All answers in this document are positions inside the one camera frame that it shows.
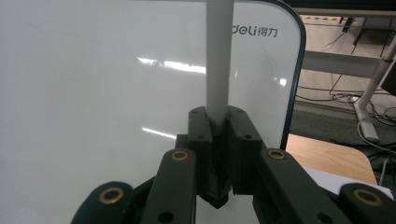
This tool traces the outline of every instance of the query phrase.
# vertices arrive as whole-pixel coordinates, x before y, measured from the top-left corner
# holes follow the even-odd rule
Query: floor
[[[387,33],[384,31],[368,31],[364,33],[355,48],[353,41],[360,29],[360,25],[355,21],[352,23],[348,32],[343,33],[345,20],[339,23],[340,18],[312,16],[302,16],[302,18],[306,29],[307,50],[380,58],[381,52],[383,51],[384,54],[387,52],[391,40],[395,37],[394,33],[390,33],[384,47]],[[361,94],[369,81],[369,78],[302,70],[295,109],[341,119],[357,119],[351,104],[354,99],[351,96]],[[384,111],[387,108],[396,106],[396,97],[387,94],[386,91],[378,87],[378,91],[375,92],[371,103],[372,105],[367,106],[369,113],[373,112],[374,106],[378,114],[384,115]],[[389,109],[387,112],[389,116],[396,117],[396,109]],[[388,142],[396,142],[396,134],[392,134],[391,136],[394,137],[387,139]],[[382,172],[380,168],[386,158],[389,158],[389,155],[383,158],[376,158],[372,161],[377,181],[379,181]],[[396,192],[394,176],[392,175],[393,170],[387,170],[383,185]]]

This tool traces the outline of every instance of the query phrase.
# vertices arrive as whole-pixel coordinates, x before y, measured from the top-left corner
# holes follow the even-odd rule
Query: white cable
[[[359,136],[361,137],[361,140],[363,140],[365,143],[367,143],[367,144],[369,144],[369,145],[371,145],[371,146],[373,146],[373,147],[377,147],[377,148],[379,148],[379,149],[382,149],[382,150],[391,152],[391,153],[393,153],[393,154],[396,154],[396,152],[394,152],[394,151],[392,151],[392,150],[390,150],[390,149],[388,149],[388,148],[380,147],[380,146],[378,146],[378,145],[376,145],[376,144],[373,144],[373,143],[367,141],[367,140],[363,137],[363,135],[361,135],[361,122],[364,121],[364,120],[367,119],[367,118],[370,118],[370,117],[366,117],[366,118],[362,119],[361,121],[359,121],[359,123],[358,123],[358,134],[359,134]]]
[[[384,175],[385,175],[385,170],[386,170],[386,168],[387,168],[388,160],[389,160],[389,159],[386,159],[386,160],[384,161],[384,165],[382,166],[382,173],[381,173],[381,177],[379,178],[379,182],[378,182],[378,185],[379,185],[379,186],[382,186],[382,181],[384,180]]]

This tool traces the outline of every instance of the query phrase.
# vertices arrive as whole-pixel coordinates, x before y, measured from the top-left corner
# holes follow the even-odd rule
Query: wooden tabletop
[[[304,167],[377,185],[369,160],[355,148],[289,134],[286,151]]]

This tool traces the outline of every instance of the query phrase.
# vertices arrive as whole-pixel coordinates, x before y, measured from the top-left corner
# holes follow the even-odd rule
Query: white pole
[[[228,111],[233,0],[206,0],[206,114],[220,135]]]

